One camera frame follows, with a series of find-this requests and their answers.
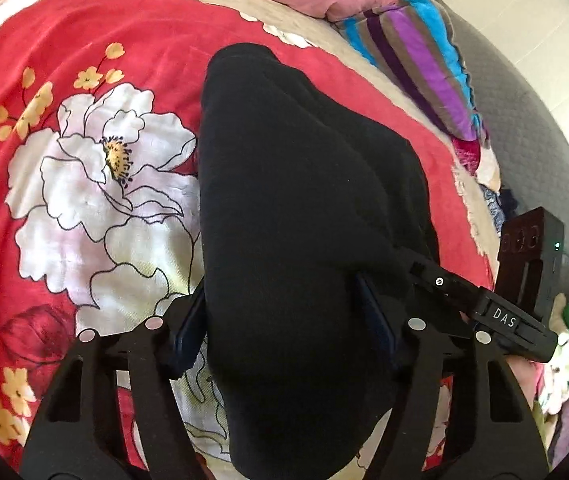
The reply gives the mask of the striped plush pillow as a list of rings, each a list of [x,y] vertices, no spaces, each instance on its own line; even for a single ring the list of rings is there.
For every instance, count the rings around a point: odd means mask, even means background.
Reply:
[[[487,141],[449,15],[435,0],[398,0],[334,27],[439,130],[464,142]]]

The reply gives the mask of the red floral blanket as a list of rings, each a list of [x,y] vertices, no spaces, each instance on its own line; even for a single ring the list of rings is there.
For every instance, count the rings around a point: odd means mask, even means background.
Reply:
[[[476,182],[334,55],[198,0],[42,0],[0,26],[0,456],[18,466],[75,335],[127,330],[202,278],[196,136],[206,66],[268,47],[337,102],[395,129],[429,179],[441,262],[493,285]]]

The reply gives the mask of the black KISS sweatshirt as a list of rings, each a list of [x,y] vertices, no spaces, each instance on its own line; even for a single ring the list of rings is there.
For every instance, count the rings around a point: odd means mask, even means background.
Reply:
[[[396,396],[356,276],[403,292],[394,248],[439,256],[420,159],[258,44],[213,56],[201,104],[207,354],[232,463],[327,479]]]

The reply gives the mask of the clothes pile beside bed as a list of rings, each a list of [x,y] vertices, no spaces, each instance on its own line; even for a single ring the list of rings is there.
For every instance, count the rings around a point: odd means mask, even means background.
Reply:
[[[537,252],[550,235],[554,220],[549,214],[534,226],[527,226],[514,211],[515,201],[509,191],[495,193],[484,188],[485,202],[500,235],[499,274],[505,275],[507,264]],[[562,245],[553,244],[557,263],[551,290],[550,330],[557,334],[557,346],[551,360],[536,368],[534,418],[552,466],[569,455],[569,257],[561,254]]]

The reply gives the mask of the grey quilted headboard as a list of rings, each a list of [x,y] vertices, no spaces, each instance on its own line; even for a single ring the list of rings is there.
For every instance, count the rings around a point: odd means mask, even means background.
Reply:
[[[489,133],[502,184],[525,212],[542,206],[564,223],[560,290],[569,300],[569,142],[537,92],[481,32],[444,3],[453,44]]]

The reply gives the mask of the dark red patterned cloth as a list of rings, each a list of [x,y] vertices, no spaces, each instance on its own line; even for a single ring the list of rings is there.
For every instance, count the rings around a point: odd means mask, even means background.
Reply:
[[[475,177],[481,163],[481,144],[478,140],[464,141],[458,138],[452,138],[451,142],[462,167]]]

